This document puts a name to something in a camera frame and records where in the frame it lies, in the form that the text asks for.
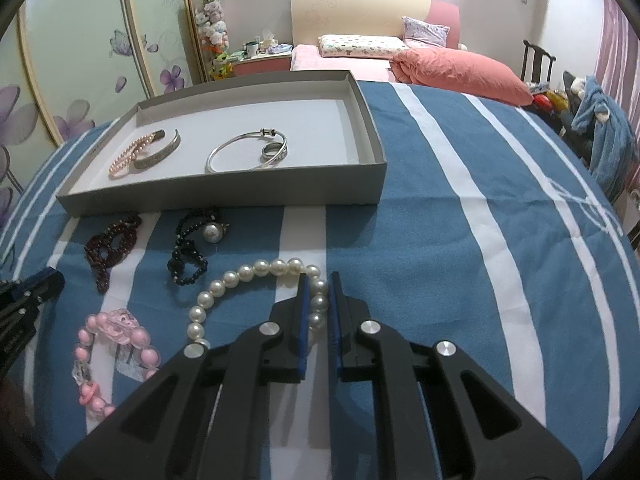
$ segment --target silver ring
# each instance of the silver ring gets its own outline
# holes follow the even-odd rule
[[[266,144],[265,147],[262,149],[262,155],[260,156],[260,159],[269,160],[272,156],[275,156],[278,153],[280,153],[281,149],[282,149],[282,142],[277,142],[277,141],[270,142],[269,144]],[[286,156],[287,156],[287,147],[285,146],[284,151],[280,153],[277,160],[282,160]]]
[[[274,130],[273,128],[262,128],[259,132],[248,132],[246,134],[238,135],[237,137],[233,137],[227,140],[226,142],[223,142],[217,148],[213,149],[211,153],[209,153],[209,156],[207,157],[207,163],[205,164],[205,167],[204,167],[205,172],[216,173],[216,170],[214,170],[213,166],[211,165],[213,161],[213,157],[215,157],[223,148],[226,148],[232,142],[236,142],[236,140],[241,140],[241,139],[249,139],[251,137],[257,137],[259,139],[268,140],[268,139],[275,138],[276,135],[282,138],[282,142],[270,142],[265,146],[265,148],[268,147],[270,144],[279,144],[280,149],[273,156],[270,156],[268,160],[265,160],[262,164],[259,164],[258,166],[251,168],[252,170],[264,170],[265,168],[268,167],[268,165],[273,164],[274,162],[287,156],[287,137],[285,137],[284,134],[280,133],[278,130]],[[264,149],[263,149],[262,156],[260,157],[260,159],[263,160],[265,158],[265,155],[266,154],[264,153]]]
[[[155,133],[154,141],[158,139],[162,139],[164,137],[164,130],[158,130]],[[171,155],[175,149],[180,146],[180,134],[178,130],[175,131],[174,140],[172,140],[167,146],[165,146],[162,150],[154,153],[153,155],[139,157],[135,156],[133,159],[133,167],[137,170],[147,170],[152,166],[155,166],[161,160],[166,159],[169,155]]]

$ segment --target silver screw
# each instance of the silver screw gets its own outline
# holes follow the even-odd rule
[[[189,359],[195,359],[204,354],[204,350],[204,346],[202,346],[200,343],[191,343],[190,345],[184,347],[184,355]]]
[[[380,332],[381,328],[382,327],[380,326],[380,323],[378,323],[377,321],[373,321],[372,319],[364,321],[360,325],[360,330],[362,330],[365,334],[377,334],[378,332]]]
[[[267,321],[260,325],[260,333],[263,335],[276,335],[280,331],[280,325],[273,321]]]
[[[440,341],[436,345],[436,350],[438,354],[449,357],[456,353],[457,348],[451,341]]]

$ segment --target white pillow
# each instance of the white pillow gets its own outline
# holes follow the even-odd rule
[[[449,27],[445,25],[431,25],[415,18],[403,16],[404,42],[412,48],[427,48],[430,46],[447,46]]]
[[[395,36],[325,34],[318,38],[322,57],[374,57],[391,59],[408,47]]]

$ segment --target blue towel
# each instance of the blue towel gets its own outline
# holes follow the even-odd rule
[[[589,171],[607,198],[615,200],[622,191],[629,165],[638,160],[636,139],[622,108],[602,91],[593,76],[588,76],[572,130],[585,133],[595,114],[608,118],[601,122],[596,117]]]

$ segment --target pink curtain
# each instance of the pink curtain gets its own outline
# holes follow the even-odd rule
[[[596,79],[629,117],[640,150],[640,41],[615,0],[604,0],[602,44]],[[627,187],[640,189],[640,164],[634,164]]]

